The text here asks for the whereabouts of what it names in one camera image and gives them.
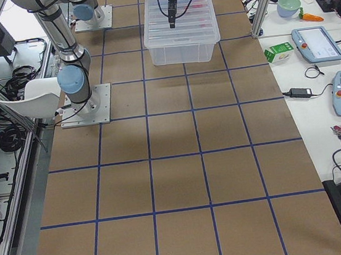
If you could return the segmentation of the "green white carton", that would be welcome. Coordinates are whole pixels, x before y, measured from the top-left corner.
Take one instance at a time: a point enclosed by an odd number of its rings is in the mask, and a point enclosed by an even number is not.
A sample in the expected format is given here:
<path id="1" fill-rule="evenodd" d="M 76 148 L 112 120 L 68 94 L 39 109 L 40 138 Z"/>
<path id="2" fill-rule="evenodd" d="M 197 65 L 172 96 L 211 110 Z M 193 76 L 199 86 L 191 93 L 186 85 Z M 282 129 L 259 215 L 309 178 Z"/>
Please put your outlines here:
<path id="1" fill-rule="evenodd" d="M 294 47 L 289 42 L 272 45 L 264 50 L 265 58 L 272 64 L 288 59 L 293 53 Z"/>

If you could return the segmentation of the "black monitor on floor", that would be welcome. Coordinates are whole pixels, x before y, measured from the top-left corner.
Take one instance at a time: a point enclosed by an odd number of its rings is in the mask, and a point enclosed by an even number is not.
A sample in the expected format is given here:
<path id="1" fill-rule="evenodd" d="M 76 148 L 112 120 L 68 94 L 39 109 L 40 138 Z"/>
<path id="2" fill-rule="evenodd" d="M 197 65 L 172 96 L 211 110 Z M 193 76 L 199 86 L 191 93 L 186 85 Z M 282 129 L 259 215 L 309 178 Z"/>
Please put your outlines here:
<path id="1" fill-rule="evenodd" d="M 3 57 L 7 63 L 13 63 L 17 48 L 16 41 L 11 34 L 0 23 L 0 57 Z"/>

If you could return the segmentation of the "green and blue bowl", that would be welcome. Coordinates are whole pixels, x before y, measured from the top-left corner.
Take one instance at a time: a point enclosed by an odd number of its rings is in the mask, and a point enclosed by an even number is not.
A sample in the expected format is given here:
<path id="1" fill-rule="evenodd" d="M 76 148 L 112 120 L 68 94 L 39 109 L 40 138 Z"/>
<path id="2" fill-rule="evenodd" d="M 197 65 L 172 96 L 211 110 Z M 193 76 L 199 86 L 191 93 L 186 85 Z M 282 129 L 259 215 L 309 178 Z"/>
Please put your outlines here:
<path id="1" fill-rule="evenodd" d="M 300 7 L 301 7 L 300 0 L 278 0 L 277 1 L 278 15 L 283 18 L 293 16 Z"/>

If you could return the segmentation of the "black power adapter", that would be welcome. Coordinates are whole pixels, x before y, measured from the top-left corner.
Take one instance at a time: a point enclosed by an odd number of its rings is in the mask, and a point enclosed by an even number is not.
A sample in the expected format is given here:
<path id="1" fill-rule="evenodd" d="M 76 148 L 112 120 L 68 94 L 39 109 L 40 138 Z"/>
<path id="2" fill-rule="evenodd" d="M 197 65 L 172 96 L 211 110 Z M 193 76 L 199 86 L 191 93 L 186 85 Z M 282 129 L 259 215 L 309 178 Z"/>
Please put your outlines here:
<path id="1" fill-rule="evenodd" d="M 311 89 L 309 88 L 290 88 L 283 93 L 284 96 L 290 98 L 310 98 L 313 96 Z"/>

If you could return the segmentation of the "translucent plastic box lid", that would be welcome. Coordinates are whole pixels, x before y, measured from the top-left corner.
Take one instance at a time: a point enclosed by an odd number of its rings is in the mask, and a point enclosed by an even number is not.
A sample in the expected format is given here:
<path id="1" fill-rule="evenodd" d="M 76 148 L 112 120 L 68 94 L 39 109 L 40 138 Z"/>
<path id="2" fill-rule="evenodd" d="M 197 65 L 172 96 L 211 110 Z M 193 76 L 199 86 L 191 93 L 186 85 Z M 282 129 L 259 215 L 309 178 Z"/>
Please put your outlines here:
<path id="1" fill-rule="evenodd" d="M 217 43 L 221 36 L 212 0 L 178 0 L 175 27 L 167 18 L 167 0 L 145 0 L 147 49 Z"/>

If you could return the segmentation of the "toy carrot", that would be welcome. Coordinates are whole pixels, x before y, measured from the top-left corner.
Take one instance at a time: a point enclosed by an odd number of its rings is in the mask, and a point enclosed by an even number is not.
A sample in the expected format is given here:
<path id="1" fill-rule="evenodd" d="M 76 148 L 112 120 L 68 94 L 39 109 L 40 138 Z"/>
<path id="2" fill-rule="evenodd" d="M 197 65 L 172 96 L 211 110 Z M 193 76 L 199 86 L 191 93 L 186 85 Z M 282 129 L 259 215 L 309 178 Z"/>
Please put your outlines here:
<path id="1" fill-rule="evenodd" d="M 309 21 L 309 22 L 323 22 L 324 18 L 320 17 L 318 15 L 313 15 L 309 13 L 304 13 L 304 10 L 302 7 L 300 7 L 300 13 L 298 14 L 299 18 L 304 21 Z"/>

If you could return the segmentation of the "clear plastic storage box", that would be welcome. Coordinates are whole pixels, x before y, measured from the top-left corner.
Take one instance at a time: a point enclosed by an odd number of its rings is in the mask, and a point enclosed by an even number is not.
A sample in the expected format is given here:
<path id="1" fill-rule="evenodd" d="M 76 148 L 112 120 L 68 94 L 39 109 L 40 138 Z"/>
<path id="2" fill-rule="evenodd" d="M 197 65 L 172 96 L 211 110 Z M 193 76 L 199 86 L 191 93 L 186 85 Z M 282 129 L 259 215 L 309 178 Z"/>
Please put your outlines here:
<path id="1" fill-rule="evenodd" d="M 209 62 L 215 43 L 187 44 L 171 47 L 150 48 L 148 51 L 154 65 L 187 64 Z"/>

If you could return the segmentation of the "white plastic chair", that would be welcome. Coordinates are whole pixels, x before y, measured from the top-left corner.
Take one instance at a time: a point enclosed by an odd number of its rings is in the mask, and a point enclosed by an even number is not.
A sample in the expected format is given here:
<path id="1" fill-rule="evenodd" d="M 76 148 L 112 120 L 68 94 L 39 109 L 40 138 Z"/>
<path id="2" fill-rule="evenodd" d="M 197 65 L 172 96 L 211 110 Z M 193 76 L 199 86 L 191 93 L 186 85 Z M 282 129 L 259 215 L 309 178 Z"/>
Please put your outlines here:
<path id="1" fill-rule="evenodd" d="M 0 100 L 0 104 L 21 116 L 43 119 L 53 118 L 58 110 L 61 87 L 56 77 L 41 78 L 27 82 L 24 99 L 20 101 Z"/>

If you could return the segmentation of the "upper teach pendant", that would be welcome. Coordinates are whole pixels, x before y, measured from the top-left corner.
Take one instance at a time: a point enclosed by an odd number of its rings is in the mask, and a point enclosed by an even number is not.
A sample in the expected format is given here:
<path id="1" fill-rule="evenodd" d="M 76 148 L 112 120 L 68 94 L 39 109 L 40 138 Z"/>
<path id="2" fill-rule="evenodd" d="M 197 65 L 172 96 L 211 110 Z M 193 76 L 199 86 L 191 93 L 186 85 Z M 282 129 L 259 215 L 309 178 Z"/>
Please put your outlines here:
<path id="1" fill-rule="evenodd" d="M 341 61 L 341 49 L 323 26 L 296 28 L 291 37 L 308 63 Z"/>

